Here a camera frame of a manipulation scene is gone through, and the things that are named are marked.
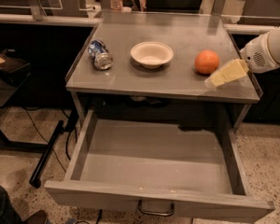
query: person's hand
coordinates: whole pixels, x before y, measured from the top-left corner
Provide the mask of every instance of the person's hand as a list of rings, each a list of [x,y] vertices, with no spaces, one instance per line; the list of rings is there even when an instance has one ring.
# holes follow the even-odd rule
[[[141,11],[147,10],[147,0],[139,0]]]

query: open drawer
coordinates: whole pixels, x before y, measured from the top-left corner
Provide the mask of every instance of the open drawer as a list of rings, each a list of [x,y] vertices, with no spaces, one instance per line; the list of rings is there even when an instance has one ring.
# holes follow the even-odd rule
[[[214,127],[180,129],[90,110],[64,181],[45,188],[60,205],[255,222],[273,203],[249,195],[225,106],[212,114]]]

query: drawer handle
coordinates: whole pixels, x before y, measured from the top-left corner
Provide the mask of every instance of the drawer handle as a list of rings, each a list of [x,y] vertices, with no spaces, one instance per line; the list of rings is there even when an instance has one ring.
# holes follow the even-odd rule
[[[150,211],[146,211],[142,208],[142,201],[141,200],[138,203],[138,210],[139,210],[140,213],[146,214],[146,215],[161,216],[161,217],[169,217],[169,216],[172,216],[174,214],[175,205],[173,203],[171,203],[170,207],[171,207],[171,210],[170,210],[169,213],[150,212]]]

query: dark pants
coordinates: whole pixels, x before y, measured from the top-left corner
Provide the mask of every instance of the dark pants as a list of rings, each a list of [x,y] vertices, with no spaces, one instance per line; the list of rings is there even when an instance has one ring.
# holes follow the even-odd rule
[[[8,194],[0,186],[0,224],[22,224],[21,218],[12,207]]]

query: person's shoe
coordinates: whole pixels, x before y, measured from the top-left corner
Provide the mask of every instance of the person's shoe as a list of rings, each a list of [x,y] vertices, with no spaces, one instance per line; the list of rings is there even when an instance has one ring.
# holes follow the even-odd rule
[[[38,212],[34,213],[26,220],[24,220],[23,224],[46,224],[47,223],[47,213],[43,210],[39,210]]]

